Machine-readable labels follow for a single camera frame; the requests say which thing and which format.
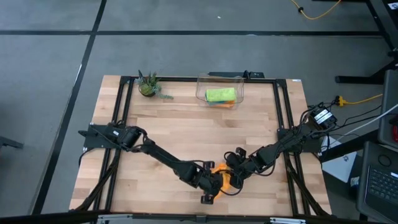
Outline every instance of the yellow sponge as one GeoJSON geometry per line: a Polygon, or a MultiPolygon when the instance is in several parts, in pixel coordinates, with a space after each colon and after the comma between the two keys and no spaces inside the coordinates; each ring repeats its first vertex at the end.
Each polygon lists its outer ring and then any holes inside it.
{"type": "Polygon", "coordinates": [[[206,100],[209,102],[235,101],[236,94],[234,88],[220,88],[206,90],[206,100]]]}

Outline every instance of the small plant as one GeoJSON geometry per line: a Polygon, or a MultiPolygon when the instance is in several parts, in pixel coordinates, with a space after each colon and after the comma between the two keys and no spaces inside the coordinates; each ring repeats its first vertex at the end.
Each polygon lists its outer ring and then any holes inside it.
{"type": "Polygon", "coordinates": [[[139,85],[139,91],[144,96],[151,97],[157,95],[162,99],[173,99],[172,96],[161,93],[162,87],[157,83],[160,79],[156,78],[156,72],[153,74],[149,72],[148,76],[145,77],[142,75],[141,71],[138,70],[138,76],[139,78],[137,78],[135,82],[139,85]]]}

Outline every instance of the wooden table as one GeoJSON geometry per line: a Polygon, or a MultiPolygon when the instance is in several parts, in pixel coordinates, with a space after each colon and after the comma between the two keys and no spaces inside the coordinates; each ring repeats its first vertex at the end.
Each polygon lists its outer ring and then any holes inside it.
{"type": "MultiPolygon", "coordinates": [[[[93,122],[111,121],[120,76],[104,76],[93,122]]],[[[286,80],[294,117],[299,123],[307,103],[300,80],[286,80]]],[[[278,121],[272,85],[244,84],[244,101],[236,110],[198,106],[195,82],[161,82],[163,92],[173,100],[143,97],[134,84],[127,125],[144,128],[160,147],[181,160],[201,159],[224,163],[223,154],[243,147],[248,153],[277,140],[278,121]]],[[[125,88],[122,102],[126,96],[125,88]]],[[[287,124],[282,90],[284,122],[287,124]]],[[[70,208],[79,206],[98,181],[104,150],[89,152],[81,161],[70,208]]],[[[322,208],[331,212],[322,169],[309,153],[301,154],[305,183],[322,208]]],[[[100,208],[104,208],[107,186],[100,208]]],[[[122,152],[112,202],[112,212],[174,213],[208,215],[291,216],[287,176],[283,156],[269,177],[253,175],[242,192],[234,197],[222,195],[214,205],[203,205],[203,191],[180,181],[173,171],[146,154],[122,152]]],[[[299,211],[303,213],[296,186],[299,211]]]]}

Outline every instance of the metal bracket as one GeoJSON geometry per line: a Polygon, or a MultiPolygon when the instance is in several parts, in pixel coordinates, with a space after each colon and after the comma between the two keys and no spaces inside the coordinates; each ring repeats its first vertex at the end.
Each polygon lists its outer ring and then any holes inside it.
{"type": "Polygon", "coordinates": [[[88,149],[93,148],[110,148],[114,149],[115,144],[112,144],[101,135],[97,133],[93,128],[101,133],[107,133],[106,137],[109,139],[116,139],[119,136],[119,133],[122,132],[122,129],[115,128],[110,125],[98,125],[98,124],[91,124],[88,126],[87,131],[79,131],[79,134],[84,136],[85,143],[84,147],[88,149]]]}
{"type": "Polygon", "coordinates": [[[131,78],[131,77],[129,77],[129,76],[122,76],[122,77],[120,78],[120,84],[129,83],[130,78],[131,78]]]}
{"type": "Polygon", "coordinates": [[[305,220],[299,220],[295,218],[273,218],[271,217],[270,223],[275,224],[305,224],[305,220]]]}
{"type": "Polygon", "coordinates": [[[287,87],[285,79],[276,79],[275,82],[282,88],[286,88],[287,87]]]}
{"type": "Polygon", "coordinates": [[[117,214],[117,215],[98,215],[98,221],[105,222],[111,220],[120,220],[120,219],[132,219],[132,215],[130,214],[117,214]]]}
{"type": "Polygon", "coordinates": [[[206,223],[207,222],[207,216],[206,215],[197,215],[196,216],[196,222],[197,223],[206,223]]]}
{"type": "Polygon", "coordinates": [[[285,137],[286,133],[289,131],[289,129],[285,128],[279,128],[276,133],[278,136],[278,140],[281,140],[283,137],[285,137]]]}
{"type": "Polygon", "coordinates": [[[250,80],[250,78],[265,78],[262,72],[249,72],[247,70],[244,72],[209,72],[208,75],[228,78],[242,77],[245,80],[250,80]]]}

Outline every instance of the cable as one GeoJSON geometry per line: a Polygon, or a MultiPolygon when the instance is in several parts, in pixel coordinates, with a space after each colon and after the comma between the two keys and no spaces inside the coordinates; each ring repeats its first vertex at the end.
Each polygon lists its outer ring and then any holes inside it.
{"type": "Polygon", "coordinates": [[[360,117],[360,116],[362,116],[362,115],[366,115],[366,114],[368,114],[368,113],[371,113],[371,112],[373,112],[373,111],[375,111],[375,110],[379,109],[380,107],[381,107],[381,105],[380,105],[380,106],[378,106],[377,108],[374,108],[373,110],[370,110],[370,111],[368,111],[368,112],[365,112],[365,113],[363,113],[363,114],[360,114],[360,115],[356,115],[356,116],[349,117],[349,118],[347,118],[347,119],[345,120],[345,122],[344,122],[344,124],[343,124],[342,126],[344,126],[344,125],[347,123],[347,121],[348,121],[349,119],[353,119],[353,118],[360,117]]]}
{"type": "Polygon", "coordinates": [[[91,150],[86,150],[85,152],[83,152],[81,155],[80,155],[80,157],[79,157],[79,167],[80,167],[80,164],[81,164],[81,159],[83,158],[83,156],[87,153],[87,152],[90,152],[91,150]]]}
{"type": "Polygon", "coordinates": [[[226,162],[228,162],[228,160],[227,160],[227,158],[226,158],[226,155],[227,155],[227,154],[235,154],[235,152],[233,152],[233,151],[227,151],[227,152],[224,153],[224,159],[225,159],[226,162]]]}
{"type": "Polygon", "coordinates": [[[320,15],[320,16],[317,16],[317,17],[309,17],[309,16],[307,16],[307,15],[304,13],[304,8],[303,8],[303,7],[300,7],[299,4],[297,4],[297,2],[295,2],[294,0],[291,0],[291,1],[292,1],[292,3],[294,3],[294,4],[296,5],[298,11],[299,11],[301,14],[303,14],[303,16],[306,17],[306,18],[309,19],[309,20],[319,19],[319,18],[321,18],[321,17],[327,15],[330,11],[332,11],[332,10],[341,2],[341,0],[338,0],[338,2],[336,2],[336,4],[334,4],[329,10],[327,10],[326,12],[324,12],[324,13],[323,13],[322,15],[320,15]]]}
{"type": "Polygon", "coordinates": [[[377,116],[378,116],[378,115],[370,116],[370,117],[368,117],[368,118],[364,118],[364,119],[361,119],[361,120],[359,120],[359,121],[354,121],[354,122],[348,123],[348,124],[346,124],[346,125],[344,125],[344,126],[340,126],[340,127],[338,127],[338,128],[335,128],[335,129],[333,129],[333,130],[331,130],[331,131],[336,131],[336,130],[339,130],[339,129],[343,128],[343,127],[346,127],[346,126],[349,126],[349,125],[352,125],[352,124],[356,124],[356,123],[359,123],[359,122],[362,122],[362,121],[366,121],[366,120],[375,118],[375,117],[377,117],[377,116]]]}
{"type": "Polygon", "coordinates": [[[368,102],[369,100],[373,100],[373,99],[375,99],[375,98],[377,98],[377,97],[380,97],[380,96],[382,96],[383,94],[378,94],[378,95],[376,95],[376,96],[372,96],[372,97],[370,97],[370,98],[368,98],[368,99],[365,99],[365,100],[361,100],[361,101],[357,101],[357,102],[344,102],[345,104],[348,104],[348,105],[355,105],[355,104],[360,104],[360,103],[365,103],[365,102],[368,102]]]}
{"type": "Polygon", "coordinates": [[[368,102],[370,100],[376,99],[377,97],[380,97],[382,95],[383,94],[378,94],[376,96],[372,96],[370,98],[367,98],[365,100],[360,100],[360,101],[357,101],[357,102],[347,102],[346,100],[343,99],[342,96],[337,96],[337,98],[338,98],[337,105],[339,105],[340,107],[342,107],[344,105],[357,105],[357,104],[360,104],[360,103],[365,103],[365,102],[368,102]]]}
{"type": "Polygon", "coordinates": [[[330,106],[329,106],[329,112],[331,112],[331,106],[333,106],[336,103],[336,100],[333,100],[332,102],[330,102],[330,106]]]}
{"type": "Polygon", "coordinates": [[[232,193],[232,194],[231,194],[231,193],[227,193],[227,192],[225,192],[224,190],[221,190],[221,189],[220,189],[220,191],[221,191],[223,194],[228,195],[228,196],[235,196],[235,195],[241,193],[241,191],[242,191],[242,189],[243,189],[243,180],[242,180],[242,178],[241,178],[235,171],[233,171],[233,170],[223,169],[223,170],[218,170],[218,171],[216,171],[215,173],[216,173],[216,174],[219,174],[220,172],[232,172],[232,173],[238,178],[238,180],[239,180],[239,182],[240,182],[240,184],[241,184],[241,188],[239,188],[238,191],[235,192],[235,193],[232,193]]]}
{"type": "Polygon", "coordinates": [[[345,133],[344,135],[342,135],[340,138],[338,138],[338,139],[336,139],[334,142],[332,142],[332,144],[335,143],[335,142],[337,142],[337,141],[339,141],[339,140],[342,139],[343,137],[345,137],[345,136],[347,136],[347,135],[353,133],[354,131],[359,130],[359,129],[361,129],[361,128],[363,128],[363,127],[365,127],[365,126],[367,126],[367,125],[369,125],[369,124],[371,124],[371,123],[377,121],[378,119],[380,119],[380,118],[382,118],[383,116],[387,115],[388,113],[390,113],[393,109],[395,109],[395,108],[397,108],[397,107],[398,107],[398,104],[396,104],[395,106],[393,106],[392,108],[390,108],[389,110],[387,110],[386,112],[384,112],[382,115],[378,116],[377,118],[374,118],[373,120],[369,121],[368,123],[363,124],[363,125],[361,125],[361,126],[359,126],[359,127],[357,127],[357,128],[354,128],[354,129],[352,129],[351,131],[348,131],[347,133],[345,133]]]}
{"type": "MultiPolygon", "coordinates": [[[[250,171],[250,170],[247,170],[247,171],[250,172],[250,173],[252,173],[252,174],[259,175],[259,176],[261,176],[261,177],[268,177],[268,176],[270,176],[271,174],[273,174],[274,171],[275,171],[276,159],[277,159],[278,154],[279,154],[279,148],[280,148],[281,146],[285,147],[285,146],[284,146],[285,143],[287,143],[288,141],[291,141],[291,140],[293,139],[293,137],[294,137],[294,135],[293,135],[292,137],[290,137],[288,140],[286,140],[286,141],[280,143],[280,145],[278,146],[278,148],[276,149],[276,152],[275,152],[274,164],[272,165],[272,169],[271,169],[271,171],[270,171],[268,174],[259,174],[259,173],[257,173],[257,172],[250,171]]],[[[297,140],[295,143],[293,143],[293,145],[297,144],[297,143],[300,142],[300,141],[301,141],[301,139],[297,140]]]]}
{"type": "MultiPolygon", "coordinates": [[[[359,137],[359,135],[357,135],[357,134],[347,134],[346,136],[350,136],[350,135],[355,135],[355,136],[357,136],[357,137],[359,137]]],[[[328,142],[327,142],[327,144],[326,144],[326,146],[322,146],[321,147],[321,154],[323,154],[323,148],[325,147],[326,148],[326,150],[325,150],[325,156],[328,154],[328,150],[329,150],[329,148],[330,148],[330,136],[344,136],[343,134],[327,134],[326,135],[326,137],[328,138],[328,142]]],[[[319,159],[319,156],[316,154],[316,153],[312,153],[317,159],[319,159]]]]}

